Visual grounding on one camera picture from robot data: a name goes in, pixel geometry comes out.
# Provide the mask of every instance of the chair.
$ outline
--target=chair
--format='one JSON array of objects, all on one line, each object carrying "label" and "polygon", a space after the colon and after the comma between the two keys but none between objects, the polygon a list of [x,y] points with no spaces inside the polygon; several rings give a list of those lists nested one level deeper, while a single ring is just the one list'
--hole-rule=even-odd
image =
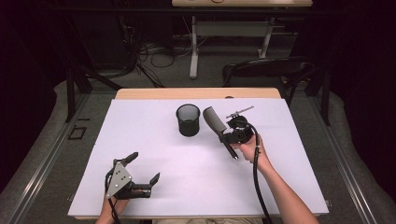
[{"label": "chair", "polygon": [[275,87],[290,105],[298,83],[315,72],[314,63],[306,57],[262,58],[225,65],[222,79],[223,87]]}]

